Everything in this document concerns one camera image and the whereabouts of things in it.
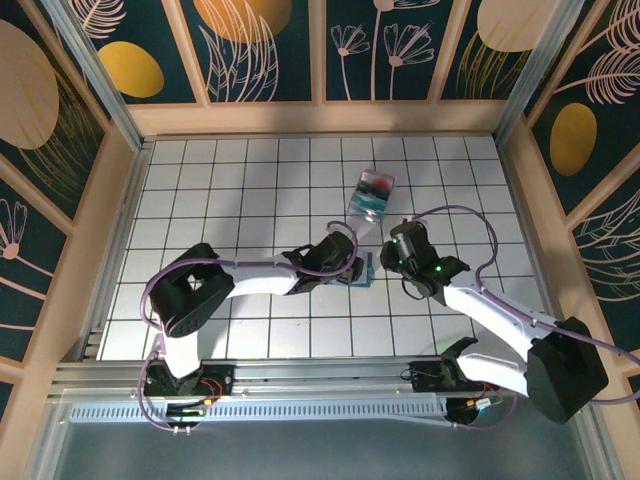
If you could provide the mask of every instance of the white grid floor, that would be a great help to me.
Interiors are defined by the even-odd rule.
[[[537,310],[542,302],[491,137],[282,138],[157,142],[98,353],[147,355],[153,331],[138,319],[145,282],[192,245],[224,257],[259,258],[317,243],[329,220],[345,219],[361,172],[394,175],[387,216],[363,239],[377,258],[403,218],[443,204],[482,211],[500,241],[486,277]],[[441,256],[472,268],[489,237],[467,214],[428,218]],[[474,335],[468,317],[415,301],[382,269],[368,289],[323,286],[311,294],[252,295],[225,302],[200,330],[203,358],[296,358],[437,354]]]

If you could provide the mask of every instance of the flower illustration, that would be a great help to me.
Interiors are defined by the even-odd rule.
[[[16,202],[13,205],[12,216],[9,202],[2,198],[0,215],[0,255],[5,260],[13,260],[20,251],[20,241],[27,224],[27,207]]]
[[[336,25],[331,28],[331,38],[341,57],[366,52],[371,48],[371,44],[364,41],[366,35],[362,31],[362,25],[349,25],[344,31],[340,25]]]
[[[378,13],[376,14],[375,26],[373,27],[373,46],[371,48],[371,77],[369,80],[371,87],[371,100],[376,99],[376,50],[378,47],[378,32],[380,31],[380,17],[382,16],[382,12],[432,7],[438,3],[440,3],[440,0],[373,0],[373,5],[376,7],[376,10],[378,10]]]
[[[410,8],[430,7],[440,0],[373,0],[373,4],[380,12],[390,10],[408,10]]]
[[[384,44],[387,47],[389,64],[395,68],[433,60],[434,50],[427,48],[431,43],[429,27],[430,25],[407,25],[400,36],[397,23],[385,27]]]

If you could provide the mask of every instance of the yellow circle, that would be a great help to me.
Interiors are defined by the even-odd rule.
[[[58,83],[26,33],[0,20],[0,138],[18,148],[46,143],[58,121]]]
[[[478,35],[499,52],[523,52],[538,43],[558,0],[482,0]]]
[[[164,86],[158,62],[146,50],[129,42],[113,42],[98,51],[111,80],[122,93],[152,97]]]
[[[193,3],[211,30],[227,40],[241,43],[261,38],[260,30],[255,33],[256,26],[250,22],[247,8],[253,12],[257,28],[260,29],[260,17],[264,18],[274,37],[289,23],[292,9],[291,0],[194,0]]]
[[[589,160],[597,133],[598,123],[589,107],[581,103],[570,103],[564,107],[551,129],[553,168],[566,177],[578,173]]]

